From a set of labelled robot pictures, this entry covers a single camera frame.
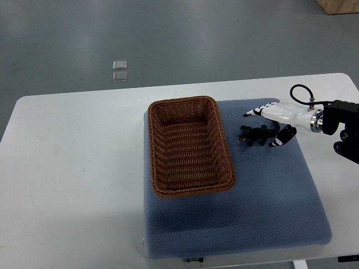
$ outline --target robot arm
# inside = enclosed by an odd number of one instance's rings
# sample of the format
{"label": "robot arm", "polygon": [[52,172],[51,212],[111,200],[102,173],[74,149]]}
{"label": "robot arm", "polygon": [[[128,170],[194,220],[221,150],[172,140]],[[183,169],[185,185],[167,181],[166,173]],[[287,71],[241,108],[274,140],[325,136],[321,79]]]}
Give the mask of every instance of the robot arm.
{"label": "robot arm", "polygon": [[[310,93],[309,103],[301,102],[293,96],[292,92],[295,87],[303,87]],[[334,144],[334,151],[359,164],[359,104],[340,100],[314,102],[311,90],[301,84],[294,85],[290,95],[298,103],[309,105],[309,107],[282,102],[269,103],[248,111],[243,116],[259,115],[286,124],[274,141],[269,144],[270,147],[285,145],[296,135],[297,126],[302,126],[310,132],[322,131],[326,135],[333,135],[339,123],[344,123],[345,129],[340,133],[342,141]],[[322,104],[324,109],[314,108],[316,104]]]}

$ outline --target wicker basket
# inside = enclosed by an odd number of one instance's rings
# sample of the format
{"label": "wicker basket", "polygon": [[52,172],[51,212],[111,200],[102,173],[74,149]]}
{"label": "wicker basket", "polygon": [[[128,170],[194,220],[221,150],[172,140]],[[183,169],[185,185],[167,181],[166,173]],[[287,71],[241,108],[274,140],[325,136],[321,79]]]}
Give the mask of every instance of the wicker basket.
{"label": "wicker basket", "polygon": [[156,101],[148,108],[153,191],[180,197],[226,191],[234,168],[215,100],[208,96]]}

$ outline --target blue cushion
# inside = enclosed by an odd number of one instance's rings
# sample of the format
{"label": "blue cushion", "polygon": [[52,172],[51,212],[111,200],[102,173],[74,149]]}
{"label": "blue cushion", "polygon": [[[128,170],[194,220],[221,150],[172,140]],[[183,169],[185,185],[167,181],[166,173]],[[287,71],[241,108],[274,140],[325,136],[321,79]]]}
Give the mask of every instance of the blue cushion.
{"label": "blue cushion", "polygon": [[332,232],[296,138],[278,148],[237,142],[240,126],[272,122],[243,114],[277,99],[219,101],[236,172],[228,191],[160,198],[151,187],[147,113],[144,116],[145,254],[192,258],[328,244]]}

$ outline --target black cable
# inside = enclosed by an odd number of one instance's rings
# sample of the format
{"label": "black cable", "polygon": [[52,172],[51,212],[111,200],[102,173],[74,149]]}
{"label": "black cable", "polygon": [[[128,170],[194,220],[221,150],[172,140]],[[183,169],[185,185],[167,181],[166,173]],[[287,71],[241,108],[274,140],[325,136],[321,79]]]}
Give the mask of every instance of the black cable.
{"label": "black cable", "polygon": [[305,85],[303,85],[303,84],[295,84],[295,85],[291,88],[291,91],[289,92],[289,94],[291,95],[291,98],[292,98],[294,101],[296,101],[296,102],[298,102],[298,103],[300,103],[300,104],[302,104],[302,105],[328,105],[328,104],[332,103],[332,102],[330,102],[330,101],[307,102],[307,103],[306,103],[306,102],[303,102],[303,101],[300,101],[300,100],[298,100],[297,98],[295,98],[295,96],[293,95],[293,90],[294,90],[296,87],[302,87],[302,88],[306,89],[306,90],[309,92],[311,99],[314,99],[313,92],[312,92],[307,86],[305,86]]}

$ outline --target white table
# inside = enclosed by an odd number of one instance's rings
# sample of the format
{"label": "white table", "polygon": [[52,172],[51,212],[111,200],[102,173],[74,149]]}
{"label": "white table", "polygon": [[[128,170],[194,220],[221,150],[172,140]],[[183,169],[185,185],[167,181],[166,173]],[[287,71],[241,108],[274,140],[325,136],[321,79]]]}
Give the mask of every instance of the white table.
{"label": "white table", "polygon": [[[186,268],[181,259],[144,256],[147,107],[194,95],[293,103],[289,89],[298,83],[316,100],[359,103],[341,73],[21,98],[0,143],[0,268]],[[206,257],[203,266],[359,254],[359,165],[333,151],[338,133],[297,134],[332,228],[328,245]]]}

